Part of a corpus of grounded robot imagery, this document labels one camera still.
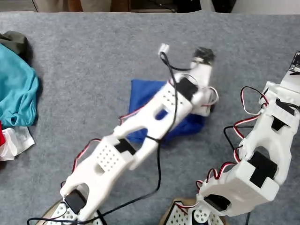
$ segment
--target red cloth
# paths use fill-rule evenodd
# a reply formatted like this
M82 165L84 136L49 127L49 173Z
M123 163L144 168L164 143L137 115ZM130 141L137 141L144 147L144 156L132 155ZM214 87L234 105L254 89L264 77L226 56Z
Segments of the red cloth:
M4 138L4 135L2 133L2 124L1 124L1 121L0 121L0 146L3 145L5 143L5 138Z

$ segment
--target blue cloth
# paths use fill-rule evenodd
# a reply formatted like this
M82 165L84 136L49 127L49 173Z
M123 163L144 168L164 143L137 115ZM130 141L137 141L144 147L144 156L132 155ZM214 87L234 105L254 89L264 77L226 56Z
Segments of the blue cloth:
M0 44L0 121L4 127L32 125L37 89L35 70Z
M164 86L164 81L144 81L134 79L131 81L131 96L129 103L129 113L145 105ZM160 112L156 118L164 117L165 111ZM180 124L177 125L164 139L164 143L171 141L176 136L192 135L200 132L204 126L204 117L189 114ZM127 138L135 143L142 143L147 134L146 129L135 131Z

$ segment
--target gray felt surface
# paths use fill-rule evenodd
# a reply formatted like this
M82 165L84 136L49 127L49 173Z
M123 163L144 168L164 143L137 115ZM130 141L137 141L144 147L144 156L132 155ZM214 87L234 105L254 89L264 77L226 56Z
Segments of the gray felt surface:
M162 42L170 44L170 61L178 67L189 65L197 46L211 48L217 56L211 84L220 94L215 112L201 133L162 150L163 180L156 195L106 217L113 225L157 224L173 198L194 197L196 179L233 160L222 129L247 117L240 89L281 81L300 49L299 25L299 15L0 14L0 33L16 30L28 37L42 84L38 121L30 128L36 145L0 164L0 224L25 224L60 198L60 182L77 153L89 139L111 133L126 113L132 79L169 77L157 57ZM248 95L248 107L257 110L258 96ZM296 135L289 176L274 202L254 210L251 225L299 224L299 149ZM118 180L101 210L147 193L156 183L153 154ZM244 221L245 215L229 218L232 225Z

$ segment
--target perforated plate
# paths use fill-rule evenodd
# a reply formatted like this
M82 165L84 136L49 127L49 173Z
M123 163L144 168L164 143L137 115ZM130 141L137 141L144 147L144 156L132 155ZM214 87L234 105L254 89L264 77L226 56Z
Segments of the perforated plate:
M162 90L162 102L172 112L175 110L175 89L169 83L164 87ZM186 100L180 93L177 93L178 98L178 107L177 111L179 112L183 107L184 104L191 105L191 103Z
M94 154L97 155L97 163L105 172L110 172L118 164L124 164L121 154L113 145L105 140L102 140L95 149Z
M75 221L77 219L77 215L68 207L66 211L66 205L63 203L60 203L58 207L56 208L55 212L52 214L51 218L56 218L59 215L61 217L57 218L57 220L73 220ZM60 223L60 222L47 222L46 225L71 225L72 223ZM102 225L102 222L100 219L96 219L92 223L89 223L88 225Z
M178 208L175 203L164 225L188 225L188 215Z
M209 220L210 225L224 225L220 217L216 216L213 213L210 214Z

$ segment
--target teal cloth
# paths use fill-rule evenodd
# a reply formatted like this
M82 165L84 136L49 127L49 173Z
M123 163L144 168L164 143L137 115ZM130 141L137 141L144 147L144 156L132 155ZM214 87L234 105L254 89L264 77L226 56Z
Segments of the teal cloth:
M0 121L3 127L32 125L37 114L37 89L35 70L0 44Z

